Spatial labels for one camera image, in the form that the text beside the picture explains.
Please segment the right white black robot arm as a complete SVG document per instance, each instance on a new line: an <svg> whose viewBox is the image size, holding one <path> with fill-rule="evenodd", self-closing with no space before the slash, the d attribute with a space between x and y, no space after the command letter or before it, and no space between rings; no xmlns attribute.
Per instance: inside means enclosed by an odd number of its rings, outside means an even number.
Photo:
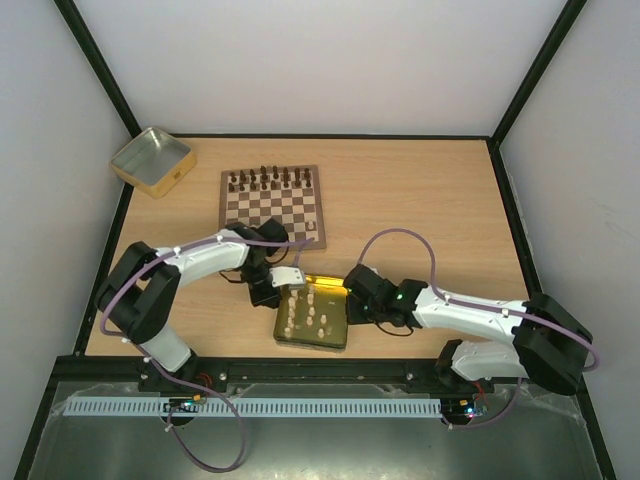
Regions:
<svg viewBox="0 0 640 480"><path fill-rule="evenodd" d="M449 329L477 337L454 339L436 362L436 379L455 392L481 379L528 379L553 393L574 395L586 369L591 333L552 297L526 301L455 296L424 281L395 285L363 265L346 276L347 321L394 327Z"/></svg>

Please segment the gold tin with white pieces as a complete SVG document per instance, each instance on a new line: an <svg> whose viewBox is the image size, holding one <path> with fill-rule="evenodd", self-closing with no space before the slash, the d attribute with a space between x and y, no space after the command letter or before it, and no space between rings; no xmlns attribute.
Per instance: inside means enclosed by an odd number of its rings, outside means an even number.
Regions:
<svg viewBox="0 0 640 480"><path fill-rule="evenodd" d="M343 279L308 275L298 289L281 288L274 340L297 348L342 352L348 339L347 289Z"/></svg>

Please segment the wooden chess board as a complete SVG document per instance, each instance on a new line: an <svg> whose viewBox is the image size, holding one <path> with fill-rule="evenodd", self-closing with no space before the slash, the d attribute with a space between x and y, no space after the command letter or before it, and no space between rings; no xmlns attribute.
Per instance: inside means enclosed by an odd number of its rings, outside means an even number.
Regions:
<svg viewBox="0 0 640 480"><path fill-rule="evenodd" d="M218 223L259 227L269 219L284 226L289 240L327 247L319 169L316 165L261 166L220 174Z"/></svg>

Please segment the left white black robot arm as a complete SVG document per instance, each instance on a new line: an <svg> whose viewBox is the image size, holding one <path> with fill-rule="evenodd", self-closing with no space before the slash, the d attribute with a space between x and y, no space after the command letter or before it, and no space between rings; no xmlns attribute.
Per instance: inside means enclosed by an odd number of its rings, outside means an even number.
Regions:
<svg viewBox="0 0 640 480"><path fill-rule="evenodd" d="M287 246L288 232L273 218L259 227L231 223L212 236L174 248L133 243L95 298L103 314L101 331L124 336L164 370L176 373L194 356L169 325L178 289L210 275L237 271L251 304L275 309L282 296L273 284L270 258ZM106 321L116 329L108 330Z"/></svg>

